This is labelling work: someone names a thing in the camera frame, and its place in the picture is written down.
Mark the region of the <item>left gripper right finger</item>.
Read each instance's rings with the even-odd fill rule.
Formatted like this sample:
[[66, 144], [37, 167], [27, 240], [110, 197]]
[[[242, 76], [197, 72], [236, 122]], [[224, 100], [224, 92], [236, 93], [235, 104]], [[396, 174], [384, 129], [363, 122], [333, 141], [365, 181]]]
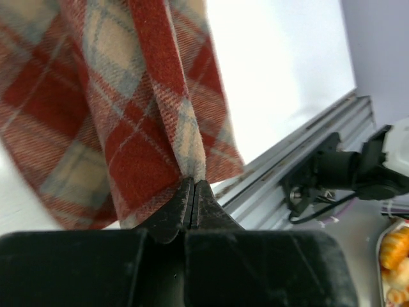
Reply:
[[185, 235], [187, 306], [358, 306], [337, 241], [319, 230], [245, 230], [195, 187]]

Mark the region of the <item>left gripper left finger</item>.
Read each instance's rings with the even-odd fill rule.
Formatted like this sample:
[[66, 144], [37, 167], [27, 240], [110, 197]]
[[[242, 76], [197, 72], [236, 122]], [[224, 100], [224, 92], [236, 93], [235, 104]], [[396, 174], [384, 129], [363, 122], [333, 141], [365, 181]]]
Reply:
[[183, 306], [185, 179], [130, 230], [13, 232], [1, 237], [2, 306]]

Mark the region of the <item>red plaid skirt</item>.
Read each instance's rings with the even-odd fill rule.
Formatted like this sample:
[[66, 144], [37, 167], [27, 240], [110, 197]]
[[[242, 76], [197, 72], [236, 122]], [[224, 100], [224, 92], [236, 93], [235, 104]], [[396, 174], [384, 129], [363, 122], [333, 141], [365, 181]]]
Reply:
[[1, 139], [66, 229], [239, 175], [203, 1], [2, 1]]

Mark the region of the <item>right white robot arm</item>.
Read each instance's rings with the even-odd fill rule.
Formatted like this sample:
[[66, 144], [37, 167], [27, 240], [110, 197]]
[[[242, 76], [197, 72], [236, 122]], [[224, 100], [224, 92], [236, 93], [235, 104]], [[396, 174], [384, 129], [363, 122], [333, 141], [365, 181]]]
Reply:
[[361, 200], [408, 194], [408, 118], [381, 128], [360, 152], [319, 150], [313, 158], [313, 187], [352, 191]]

